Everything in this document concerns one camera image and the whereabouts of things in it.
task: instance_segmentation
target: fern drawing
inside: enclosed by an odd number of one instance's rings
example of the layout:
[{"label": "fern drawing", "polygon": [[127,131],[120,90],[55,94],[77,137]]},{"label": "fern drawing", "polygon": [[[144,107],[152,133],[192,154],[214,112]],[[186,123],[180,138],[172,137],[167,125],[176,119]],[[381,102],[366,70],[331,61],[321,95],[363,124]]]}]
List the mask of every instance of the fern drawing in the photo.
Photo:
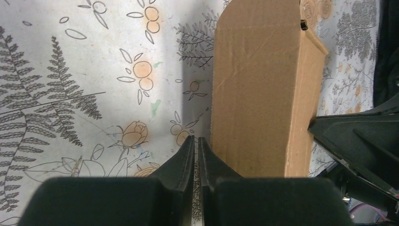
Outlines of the fern drawing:
[{"label": "fern drawing", "polygon": [[205,18],[204,22],[200,21],[192,26],[179,24],[175,30],[176,34],[182,35],[177,39],[179,43],[177,54],[180,60],[205,70],[205,66],[210,66],[209,61],[213,58],[214,33],[219,14],[211,11],[202,15]]},{"label": "fern drawing", "polygon": [[[54,37],[54,60],[50,62],[56,67],[48,68],[53,72],[48,77],[54,81],[45,85],[40,82],[42,76],[31,75],[34,68],[26,66],[29,61],[23,59],[24,52],[4,33],[0,26],[0,72],[4,72],[0,76],[0,211],[10,212],[18,207],[23,170],[36,161],[32,153],[43,153],[56,134],[82,146],[72,130],[73,109],[94,119],[101,114],[95,103],[99,93],[83,96],[80,86],[68,79],[71,75]],[[43,97],[53,101],[43,103]]]}]

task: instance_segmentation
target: floral tablecloth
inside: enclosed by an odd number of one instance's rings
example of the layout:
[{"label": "floral tablecloth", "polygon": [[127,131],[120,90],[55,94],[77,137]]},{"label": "floral tablecloth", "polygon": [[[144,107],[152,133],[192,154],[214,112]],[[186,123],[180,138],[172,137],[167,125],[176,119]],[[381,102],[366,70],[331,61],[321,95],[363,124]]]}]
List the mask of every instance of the floral tablecloth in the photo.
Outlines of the floral tablecloth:
[{"label": "floral tablecloth", "polygon": [[[0,0],[0,225],[15,225],[47,178],[147,176],[188,135],[209,137],[228,3]],[[376,0],[301,5],[330,52],[318,114],[371,108]],[[310,176],[332,162],[313,149]]]}]

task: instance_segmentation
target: black fabric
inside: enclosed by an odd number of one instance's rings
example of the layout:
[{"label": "black fabric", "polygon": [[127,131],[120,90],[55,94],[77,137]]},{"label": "black fabric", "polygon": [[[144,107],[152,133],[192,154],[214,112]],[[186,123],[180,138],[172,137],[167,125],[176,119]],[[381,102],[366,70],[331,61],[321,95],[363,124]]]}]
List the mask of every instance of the black fabric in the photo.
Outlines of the black fabric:
[{"label": "black fabric", "polygon": [[374,72],[374,107],[399,93],[399,1],[381,1],[381,26]]}]

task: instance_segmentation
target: orange circle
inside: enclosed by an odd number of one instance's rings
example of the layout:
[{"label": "orange circle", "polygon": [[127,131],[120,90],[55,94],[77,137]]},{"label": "orange circle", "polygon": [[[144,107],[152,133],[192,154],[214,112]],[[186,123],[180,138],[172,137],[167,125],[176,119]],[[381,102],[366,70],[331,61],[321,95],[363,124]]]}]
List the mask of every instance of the orange circle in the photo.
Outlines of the orange circle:
[{"label": "orange circle", "polygon": [[154,21],[148,21],[147,23],[147,30],[153,34],[159,32],[161,29],[161,26],[158,22]]},{"label": "orange circle", "polygon": [[200,84],[199,84],[198,82],[196,82],[196,81],[193,81],[193,82],[190,84],[190,90],[191,90],[192,92],[197,91],[199,88],[200,88]]},{"label": "orange circle", "polygon": [[183,130],[182,126],[179,124],[175,124],[170,128],[170,133],[172,135],[178,135]]},{"label": "orange circle", "polygon": [[145,79],[140,79],[138,85],[142,90],[149,91],[154,87],[154,82],[149,78],[145,78]]},{"label": "orange circle", "polygon": [[181,146],[189,135],[190,135],[190,134],[189,134],[186,130],[182,131],[182,132],[177,136],[177,139],[176,139],[177,145]]},{"label": "orange circle", "polygon": [[140,61],[135,63],[133,66],[133,73],[139,79],[143,79],[150,75],[152,72],[152,66],[147,61]]},{"label": "orange circle", "polygon": [[149,6],[147,8],[145,8],[144,10],[144,14],[145,17],[147,18],[147,20],[149,21],[157,21],[159,16],[159,11],[157,10],[157,8]]}]

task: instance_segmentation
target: black object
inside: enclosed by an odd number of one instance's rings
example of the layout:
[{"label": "black object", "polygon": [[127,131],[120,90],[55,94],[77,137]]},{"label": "black object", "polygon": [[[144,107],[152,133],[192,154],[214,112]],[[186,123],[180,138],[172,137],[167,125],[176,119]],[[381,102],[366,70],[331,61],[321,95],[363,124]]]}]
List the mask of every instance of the black object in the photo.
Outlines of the black object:
[{"label": "black object", "polygon": [[399,94],[362,113],[317,117],[309,131],[340,164],[320,176],[333,180],[342,195],[386,210],[397,221]]},{"label": "black object", "polygon": [[399,1],[381,1],[381,27],[374,71],[374,107],[399,92]]},{"label": "black object", "polygon": [[[325,179],[243,178],[199,138],[206,226],[353,225]],[[190,226],[194,137],[147,178],[55,178],[35,193],[19,226]]]},{"label": "black object", "polygon": [[147,178],[53,178],[19,226],[191,225],[194,136]]}]

